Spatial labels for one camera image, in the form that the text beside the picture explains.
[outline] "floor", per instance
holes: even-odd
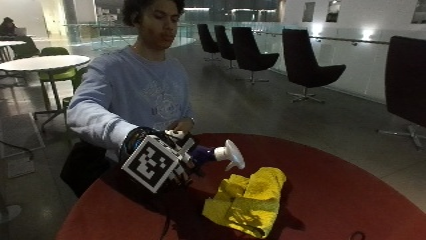
[[[308,145],[334,154],[364,169],[399,191],[426,212],[426,153],[415,150],[409,139],[385,136],[376,129],[403,130],[407,122],[385,111],[385,106],[345,95],[327,88],[312,89],[326,101],[291,103],[290,92],[299,86],[272,71],[255,73],[267,83],[251,85],[235,78],[248,77],[239,69],[226,70],[227,60],[204,62],[208,54],[198,42],[170,49],[186,67],[190,77],[190,99],[195,112],[192,134],[234,132],[278,137]],[[91,44],[69,46],[66,41],[39,40],[37,47],[65,46],[71,54],[98,56],[103,51]],[[37,75],[22,79],[0,80],[0,118],[27,114],[43,109]],[[67,82],[57,84],[61,97],[71,96]],[[37,126],[46,119],[39,116]],[[3,131],[15,135],[3,141],[21,138],[19,126]],[[70,145],[63,117],[58,116],[39,133],[45,147],[33,151],[34,172],[7,178],[7,163],[25,158],[18,154],[0,159],[0,209],[19,205],[21,213],[0,224],[1,240],[54,239],[75,197],[58,178]]]

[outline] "red table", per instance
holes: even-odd
[[[278,218],[267,239],[345,240],[359,230],[365,239],[423,240],[424,213],[372,175],[335,156],[282,139],[244,134],[200,134],[203,146],[230,139],[246,161],[243,170],[224,172],[224,162],[208,163],[204,177],[192,177],[187,190],[156,199],[117,169],[78,199],[57,239],[251,239],[211,223],[202,215],[203,200],[214,196],[230,174],[248,177],[259,167],[276,167],[287,177]]]

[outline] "yellow rag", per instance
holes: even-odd
[[[262,167],[250,178],[231,174],[223,179],[212,199],[206,199],[202,215],[215,224],[266,238],[279,210],[286,177],[276,168]]]

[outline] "sweatshirt sleeve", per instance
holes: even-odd
[[[191,104],[190,104],[190,99],[188,99],[188,77],[187,77],[187,72],[183,68],[183,65],[175,60],[178,66],[179,66],[179,69],[180,69],[180,73],[182,73],[182,77],[184,79],[184,82],[183,82],[183,104],[182,104],[182,117],[188,117],[188,118],[194,118],[194,113],[192,113],[192,110],[191,110]]]
[[[136,126],[107,111],[113,95],[107,77],[111,65],[113,61],[105,57],[90,62],[66,110],[66,124],[85,141],[118,150],[127,132]]]

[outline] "man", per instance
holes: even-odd
[[[13,19],[9,17],[5,17],[2,19],[2,23],[0,24],[0,36],[15,36],[14,34],[14,23]]]
[[[164,53],[182,11],[182,0],[123,2],[123,23],[135,27],[136,41],[91,61],[73,96],[67,125],[114,160],[119,149],[134,150],[126,140],[138,127],[184,133],[192,128],[186,71]]]

